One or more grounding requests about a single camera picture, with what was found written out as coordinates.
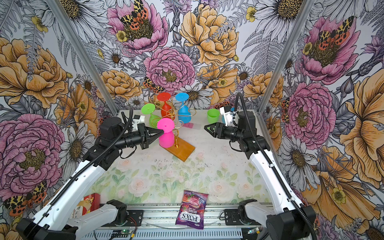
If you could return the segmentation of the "green wine glass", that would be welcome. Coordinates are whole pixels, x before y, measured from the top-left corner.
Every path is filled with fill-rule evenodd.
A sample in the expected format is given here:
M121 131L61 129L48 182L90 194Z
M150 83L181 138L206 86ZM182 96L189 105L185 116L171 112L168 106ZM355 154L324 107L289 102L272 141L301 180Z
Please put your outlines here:
M156 106L154 104L145 104L141 108L142 114L150 116L149 124L152 128L157 128L158 122L162 119L160 116L154 114L155 110L156 110Z
M209 124L214 124L219 121L220 118L220 111L217 109L210 109L207 111L207 120Z

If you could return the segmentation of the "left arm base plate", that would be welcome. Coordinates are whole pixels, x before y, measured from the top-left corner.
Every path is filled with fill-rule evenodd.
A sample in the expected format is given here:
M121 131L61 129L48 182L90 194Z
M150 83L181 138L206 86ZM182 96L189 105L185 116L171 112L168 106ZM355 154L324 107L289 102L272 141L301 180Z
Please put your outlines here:
M119 212L113 224L118 227L140 227L142 225L143 215L143 210L126 210L125 212Z

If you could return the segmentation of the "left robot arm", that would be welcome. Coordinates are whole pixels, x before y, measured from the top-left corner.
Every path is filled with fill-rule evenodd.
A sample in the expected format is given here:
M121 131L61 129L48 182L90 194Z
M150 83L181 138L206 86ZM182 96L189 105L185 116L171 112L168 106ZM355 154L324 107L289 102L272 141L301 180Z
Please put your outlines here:
M110 200L101 208L71 219L76 206L89 188L120 158L126 148L147 149L164 134L163 130L146 127L133 128L133 110L128 119L113 117L103 121L95 145L83 157L78 168L60 191L33 218L23 218L16 230L24 240L79 240L106 224L123 225L128 219L127 205Z

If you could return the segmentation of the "red wine glass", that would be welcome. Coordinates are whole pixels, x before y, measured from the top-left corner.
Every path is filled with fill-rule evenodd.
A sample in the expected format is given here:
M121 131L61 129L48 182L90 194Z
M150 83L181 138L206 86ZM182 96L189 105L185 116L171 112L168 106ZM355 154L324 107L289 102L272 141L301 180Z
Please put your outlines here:
M158 101L163 102L163 106L161 107L161 115L162 118L168 118L171 120L175 119L175 114L173 108L168 104L168 101L171 99L171 94L169 93L160 93L157 96Z

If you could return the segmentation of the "pink wine glass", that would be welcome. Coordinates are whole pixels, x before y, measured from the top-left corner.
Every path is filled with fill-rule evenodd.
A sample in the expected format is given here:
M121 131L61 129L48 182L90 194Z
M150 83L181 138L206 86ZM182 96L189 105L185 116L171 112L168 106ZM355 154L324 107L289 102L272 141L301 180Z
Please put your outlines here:
M159 137L159 144L163 148L170 148L175 143L175 135L173 130L175 128L175 123L172 119L163 118L158 121L157 125L159 130L163 130L164 133Z

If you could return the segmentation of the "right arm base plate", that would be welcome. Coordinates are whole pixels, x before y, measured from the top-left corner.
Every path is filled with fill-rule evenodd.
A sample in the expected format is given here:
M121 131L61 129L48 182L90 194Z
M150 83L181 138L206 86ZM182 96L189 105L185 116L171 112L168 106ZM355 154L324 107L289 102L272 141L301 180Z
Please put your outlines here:
M257 226L260 223L254 220L242 220L238 210L225 209L224 210L224 221L226 226Z

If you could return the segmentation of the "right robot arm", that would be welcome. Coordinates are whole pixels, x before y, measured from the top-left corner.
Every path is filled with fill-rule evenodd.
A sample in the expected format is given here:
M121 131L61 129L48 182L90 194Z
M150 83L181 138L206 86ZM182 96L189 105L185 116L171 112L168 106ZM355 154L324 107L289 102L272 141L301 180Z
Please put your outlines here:
M241 105L242 109L222 107L224 123L209 124L204 129L214 138L239 144L238 152L244 153L252 167L259 171L273 205L268 208L255 199L240 202L240 222L261 225L273 240L317 239L314 209L297 197L280 171L270 145L257 135L255 115L247 111L243 94L237 93L235 105Z

